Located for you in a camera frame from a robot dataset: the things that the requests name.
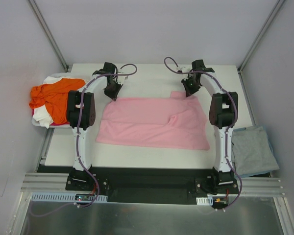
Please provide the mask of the pink t shirt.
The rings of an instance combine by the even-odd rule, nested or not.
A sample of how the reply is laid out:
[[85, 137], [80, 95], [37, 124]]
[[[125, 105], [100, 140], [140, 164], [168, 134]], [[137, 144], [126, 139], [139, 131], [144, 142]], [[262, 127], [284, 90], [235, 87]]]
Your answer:
[[196, 96], [120, 97], [102, 114], [97, 142], [140, 147], [209, 150], [207, 117]]

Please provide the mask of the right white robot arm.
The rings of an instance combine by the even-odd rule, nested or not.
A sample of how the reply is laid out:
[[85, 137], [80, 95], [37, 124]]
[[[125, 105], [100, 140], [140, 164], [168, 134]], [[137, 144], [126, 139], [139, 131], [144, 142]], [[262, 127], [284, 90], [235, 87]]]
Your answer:
[[205, 88], [211, 96], [209, 122], [215, 131], [216, 157], [213, 166], [215, 178], [211, 180], [210, 187], [213, 192], [222, 193], [235, 175], [231, 162], [231, 138], [238, 119], [238, 94], [223, 88], [215, 77], [215, 71], [207, 68], [203, 60], [193, 61], [190, 69], [181, 67], [177, 71], [184, 75], [181, 83], [187, 97], [200, 88]]

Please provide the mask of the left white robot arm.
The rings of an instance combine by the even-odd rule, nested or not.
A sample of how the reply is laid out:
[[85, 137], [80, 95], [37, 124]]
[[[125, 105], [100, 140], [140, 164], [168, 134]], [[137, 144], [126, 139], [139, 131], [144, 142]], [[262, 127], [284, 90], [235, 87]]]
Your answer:
[[68, 93], [66, 119], [72, 128], [75, 142], [73, 171], [83, 173], [76, 182], [82, 190], [89, 190], [94, 185], [94, 179], [88, 175], [87, 171], [92, 166], [88, 132], [96, 120], [95, 92], [101, 85], [106, 85], [103, 88], [103, 94], [112, 101], [116, 101], [127, 79], [123, 75], [122, 68], [105, 62], [102, 69], [93, 72], [86, 85], [78, 90], [70, 90]]

